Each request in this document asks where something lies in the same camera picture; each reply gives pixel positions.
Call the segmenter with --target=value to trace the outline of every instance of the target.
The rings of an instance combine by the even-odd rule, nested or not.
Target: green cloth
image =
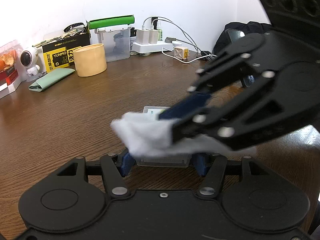
[[[32,85],[29,86],[29,90],[41,92],[74,71],[72,68],[56,68],[32,83]]]

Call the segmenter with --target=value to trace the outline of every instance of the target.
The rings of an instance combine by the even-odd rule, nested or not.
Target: yellow and black box
[[[89,33],[55,41],[42,46],[45,68],[47,72],[74,65],[73,51],[90,45]]]

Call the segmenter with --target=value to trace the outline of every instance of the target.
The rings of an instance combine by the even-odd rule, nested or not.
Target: wooden table
[[[110,122],[144,106],[170,106],[187,95],[202,61],[182,64],[161,53],[108,63],[97,75],[75,73],[38,93],[22,83],[0,100],[0,232],[12,239],[25,226],[18,212],[21,194],[69,159],[83,155],[98,159],[119,153],[124,145]],[[221,105],[239,93],[227,87],[213,97]],[[320,135],[313,127],[258,146],[257,159],[292,181],[310,198],[307,230],[320,189]],[[133,188],[193,188],[201,183],[193,168],[134,167],[126,182]],[[102,188],[100,177],[90,182]],[[225,187],[235,183],[228,176]]]

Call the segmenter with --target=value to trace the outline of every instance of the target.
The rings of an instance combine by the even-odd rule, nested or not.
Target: yellow cup
[[[92,44],[73,51],[77,75],[90,77],[107,69],[107,61],[102,43]]]

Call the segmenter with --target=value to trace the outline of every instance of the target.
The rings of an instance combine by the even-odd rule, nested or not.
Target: white cloth
[[[206,135],[184,138],[172,143],[172,125],[176,119],[156,120],[154,115],[126,113],[111,122],[112,129],[129,149],[133,157],[165,157],[178,154],[219,153],[255,155],[256,147],[232,151],[218,140]]]

